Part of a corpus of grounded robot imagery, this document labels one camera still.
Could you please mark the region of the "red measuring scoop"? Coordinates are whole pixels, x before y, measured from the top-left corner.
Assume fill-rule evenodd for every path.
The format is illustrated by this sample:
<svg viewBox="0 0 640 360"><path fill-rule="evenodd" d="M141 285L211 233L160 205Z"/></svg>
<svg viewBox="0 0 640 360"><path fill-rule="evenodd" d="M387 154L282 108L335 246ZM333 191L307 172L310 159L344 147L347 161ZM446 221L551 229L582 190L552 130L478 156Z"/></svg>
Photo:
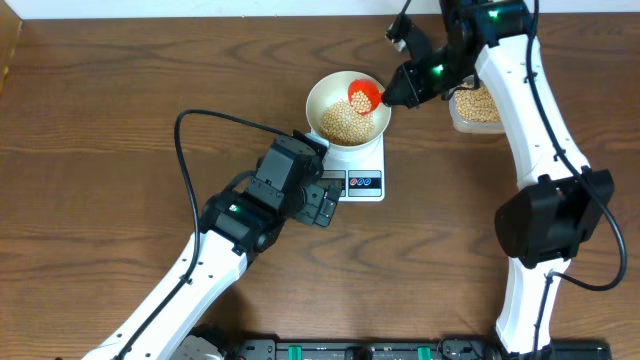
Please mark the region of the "red measuring scoop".
<svg viewBox="0 0 640 360"><path fill-rule="evenodd" d="M373 80L357 79L348 87L348 101L358 114L368 115L381 104L382 93Z"/></svg>

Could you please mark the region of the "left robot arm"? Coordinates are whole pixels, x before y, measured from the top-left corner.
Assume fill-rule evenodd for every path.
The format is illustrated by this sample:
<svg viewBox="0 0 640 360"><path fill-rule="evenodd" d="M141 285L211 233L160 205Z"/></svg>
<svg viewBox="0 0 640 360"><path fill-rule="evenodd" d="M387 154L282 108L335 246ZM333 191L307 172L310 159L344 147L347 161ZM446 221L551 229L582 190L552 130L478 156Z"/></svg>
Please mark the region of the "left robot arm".
<svg viewBox="0 0 640 360"><path fill-rule="evenodd" d="M277 240L286 221L326 227L340 191L318 182L327 140L277 136L256 170L236 176L196 214L179 259L89 359L169 359L210 305Z"/></svg>

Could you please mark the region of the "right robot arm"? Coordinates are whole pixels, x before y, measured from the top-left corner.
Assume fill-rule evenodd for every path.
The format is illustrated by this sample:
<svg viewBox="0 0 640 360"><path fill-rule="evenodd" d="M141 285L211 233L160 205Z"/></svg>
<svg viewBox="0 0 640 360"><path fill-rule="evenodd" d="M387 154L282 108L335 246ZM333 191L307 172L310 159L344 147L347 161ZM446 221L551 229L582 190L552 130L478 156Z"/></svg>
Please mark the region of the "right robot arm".
<svg viewBox="0 0 640 360"><path fill-rule="evenodd" d="M509 260L494 332L508 359L554 359L549 324L555 297L580 246L609 216L611 174L595 171L573 141L548 84L537 37L539 10L522 1L444 1L444 46L400 13L387 40L409 59L382 94L386 106L414 108L453 99L472 80L486 89L513 155L517 193L495 215Z"/></svg>

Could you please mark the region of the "soybeans in bowl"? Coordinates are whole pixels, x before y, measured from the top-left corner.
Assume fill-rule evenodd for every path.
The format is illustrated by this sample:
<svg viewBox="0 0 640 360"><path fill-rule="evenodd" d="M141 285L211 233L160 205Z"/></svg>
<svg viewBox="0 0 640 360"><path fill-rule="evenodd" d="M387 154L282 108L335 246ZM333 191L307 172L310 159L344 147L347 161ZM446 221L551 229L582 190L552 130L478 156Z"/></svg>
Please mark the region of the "soybeans in bowl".
<svg viewBox="0 0 640 360"><path fill-rule="evenodd" d="M357 113L346 100L331 105L321 117L321 135L336 145L364 144L370 140L374 129L372 115Z"/></svg>

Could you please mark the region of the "white digital kitchen scale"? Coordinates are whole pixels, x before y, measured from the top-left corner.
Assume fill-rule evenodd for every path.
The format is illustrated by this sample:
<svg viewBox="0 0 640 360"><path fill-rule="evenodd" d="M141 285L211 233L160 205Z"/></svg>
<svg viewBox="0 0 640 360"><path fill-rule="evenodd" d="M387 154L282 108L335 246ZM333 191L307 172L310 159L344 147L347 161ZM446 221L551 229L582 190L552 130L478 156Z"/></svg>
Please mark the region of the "white digital kitchen scale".
<svg viewBox="0 0 640 360"><path fill-rule="evenodd" d="M385 198L384 136L360 146L331 144L319 184L341 190L341 202L381 202Z"/></svg>

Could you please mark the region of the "soybeans in scoop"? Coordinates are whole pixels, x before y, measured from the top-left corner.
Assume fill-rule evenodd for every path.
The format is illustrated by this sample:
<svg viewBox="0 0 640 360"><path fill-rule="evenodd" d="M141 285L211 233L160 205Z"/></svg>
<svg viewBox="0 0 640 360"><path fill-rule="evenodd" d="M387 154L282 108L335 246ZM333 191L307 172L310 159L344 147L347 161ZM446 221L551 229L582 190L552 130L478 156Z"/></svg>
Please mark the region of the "soybeans in scoop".
<svg viewBox="0 0 640 360"><path fill-rule="evenodd" d="M373 107L371 100L362 90L351 94L350 104L353 110L359 114L367 114Z"/></svg>

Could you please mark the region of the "soybeans in container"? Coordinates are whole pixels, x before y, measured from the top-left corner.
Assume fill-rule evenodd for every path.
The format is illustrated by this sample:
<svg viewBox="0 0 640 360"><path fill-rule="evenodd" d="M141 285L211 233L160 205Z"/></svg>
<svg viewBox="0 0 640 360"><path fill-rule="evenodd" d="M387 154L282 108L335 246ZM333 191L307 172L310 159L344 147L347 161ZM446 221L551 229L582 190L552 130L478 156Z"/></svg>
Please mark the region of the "soybeans in container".
<svg viewBox="0 0 640 360"><path fill-rule="evenodd" d="M499 123L500 115L488 89L482 85L473 89L464 85L454 94L455 109L464 120L476 123Z"/></svg>

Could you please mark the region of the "clear plastic container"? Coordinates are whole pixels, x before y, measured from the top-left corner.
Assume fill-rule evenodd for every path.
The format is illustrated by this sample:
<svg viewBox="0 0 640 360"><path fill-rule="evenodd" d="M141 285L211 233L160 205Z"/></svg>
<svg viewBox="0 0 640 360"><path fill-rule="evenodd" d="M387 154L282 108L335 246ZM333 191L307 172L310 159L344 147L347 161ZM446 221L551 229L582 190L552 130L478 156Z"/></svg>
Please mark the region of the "clear plastic container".
<svg viewBox="0 0 640 360"><path fill-rule="evenodd" d="M445 97L454 128L468 134L503 134L497 106L481 80L471 75Z"/></svg>

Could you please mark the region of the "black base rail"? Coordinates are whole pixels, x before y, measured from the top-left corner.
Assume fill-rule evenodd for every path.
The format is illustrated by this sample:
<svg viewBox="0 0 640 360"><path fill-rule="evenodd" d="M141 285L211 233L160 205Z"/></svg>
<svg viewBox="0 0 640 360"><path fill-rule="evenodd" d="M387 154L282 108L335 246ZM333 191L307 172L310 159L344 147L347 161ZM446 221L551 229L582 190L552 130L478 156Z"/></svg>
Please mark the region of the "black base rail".
<svg viewBox="0 0 640 360"><path fill-rule="evenodd" d="M232 340L217 327L200 325L171 360L501 360L520 359L499 344L498 336L450 335L439 340L300 340L254 335Z"/></svg>

